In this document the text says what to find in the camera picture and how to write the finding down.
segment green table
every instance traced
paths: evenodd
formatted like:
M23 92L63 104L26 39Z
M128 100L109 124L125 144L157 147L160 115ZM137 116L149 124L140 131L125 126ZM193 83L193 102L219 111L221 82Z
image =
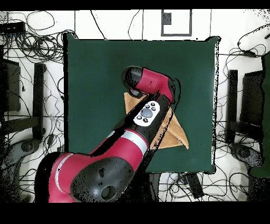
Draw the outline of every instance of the green table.
M215 85L215 45L208 41L76 40L67 35L69 151L90 153L125 116L121 73L146 67L178 78L181 99L175 114L189 141L158 150L149 173L213 173L211 146Z

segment black cable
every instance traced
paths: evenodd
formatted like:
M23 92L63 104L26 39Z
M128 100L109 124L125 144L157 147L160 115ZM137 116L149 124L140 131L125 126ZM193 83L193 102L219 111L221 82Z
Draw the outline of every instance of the black cable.
M138 10L137 13L133 16L131 22L130 22L130 25L129 25L129 29L128 29L128 35L129 35L129 30L130 30L130 27L131 27L131 24L133 22L133 19L135 18L135 16L140 12L141 10Z
M57 90L58 92L60 92L61 94L64 94L60 89L59 89L59 83L60 81L63 79L64 77L62 77L61 79L59 79L58 83L57 83Z
M26 176L32 176L35 172L33 172L32 174L28 175L28 173L30 171L34 170L36 172L36 169L29 169L23 176L20 176L21 178L19 179L19 181L22 181L23 178L25 178Z
M39 29L39 30L38 30L38 29L34 29L35 31L47 30L47 29L49 29L49 28L51 28L51 27L53 27L53 26L55 25L55 20L54 20L53 15L52 15L51 13L47 12L47 11L35 11L35 12L29 13L28 16L26 17L26 22L27 22L27 24L29 24L29 22L28 22L28 17L29 17L30 15L32 15L32 14L34 14L34 13L38 13L38 12L46 12L46 13L48 13L48 14L52 17L52 19L53 19L53 24L52 24L51 26L47 27L47 28L43 28L43 29Z
M142 29L141 29L141 39L143 40L143 19L144 19L144 10L142 10Z
M249 50L242 50L242 49L240 48L240 40L241 40L243 37L248 36L249 34L251 34L251 33L253 33L253 32L259 31L260 29L263 29L263 28L265 28L265 27L267 27L267 26L270 26L270 23L265 24L265 25L262 25L262 26L260 26L260 27L258 27L258 28L256 28L256 29L254 29L254 30L252 30L252 31L250 31L250 32L248 32L248 33L246 33L245 35L241 36L240 39L239 39L238 42L237 42L238 48L239 48L241 51L243 51L243 52L245 52L245 51L251 51L253 48L251 48L251 49L249 49Z
M102 34L104 40L107 40L107 39L105 38L104 34L101 32L101 30L100 30L100 28L99 28L99 26L98 26L98 23L97 23L97 21L95 20L95 17L94 17L94 15L93 15L92 10L90 10L90 12L91 12L91 15L92 15L92 17L93 17L93 19L94 19L94 21L95 21L95 24L96 24L97 28L99 29L99 32Z
M230 179L231 179L234 175L236 175L236 174L241 174L241 175L245 176L245 177L248 178L248 179L249 179L249 177L248 177L246 174L241 173L241 172L233 173L233 174L229 177L229 188L230 188L230 192L231 192L231 194L233 195L233 197L235 198L235 200L236 200L236 201L239 201L239 200L234 196L234 194L233 194L232 183L231 183L231 181L230 181Z

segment towel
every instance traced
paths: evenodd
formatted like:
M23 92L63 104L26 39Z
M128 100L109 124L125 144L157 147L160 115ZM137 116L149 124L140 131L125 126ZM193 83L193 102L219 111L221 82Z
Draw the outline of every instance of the towel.
M140 99L137 99L135 97L132 97L128 92L125 92L124 102L126 106L126 114L128 114L131 109L133 109L141 100L143 100L144 97L146 96L143 96ZM187 140L186 134L184 130L182 129L182 127L180 126L179 122L177 121L177 118L174 115L171 108L169 108L153 142L151 143L150 149L157 148L160 142L160 138L169 123L169 119L171 115L173 115L172 119L170 121L168 129L165 132L164 138L162 139L158 149L175 147L175 146L180 146L180 145L184 145L186 149L188 149L188 140Z

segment tangled wires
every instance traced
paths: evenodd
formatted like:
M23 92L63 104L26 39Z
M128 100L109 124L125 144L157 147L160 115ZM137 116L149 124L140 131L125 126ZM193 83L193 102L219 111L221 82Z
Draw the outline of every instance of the tangled wires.
M53 24L43 29L34 29L29 25L29 17L34 13L45 12L52 17ZM36 31L47 30L55 25L54 17L47 11L31 12L25 17L25 21L11 19L13 22L24 22L27 26L27 31L24 34L7 34L3 36L3 45L7 48L4 54L7 54L9 49L17 46L18 49L24 54L22 57L28 60L40 60L42 62L53 61L57 63L63 63L63 34L71 33L76 39L77 35L72 30L64 30L49 35L39 35Z

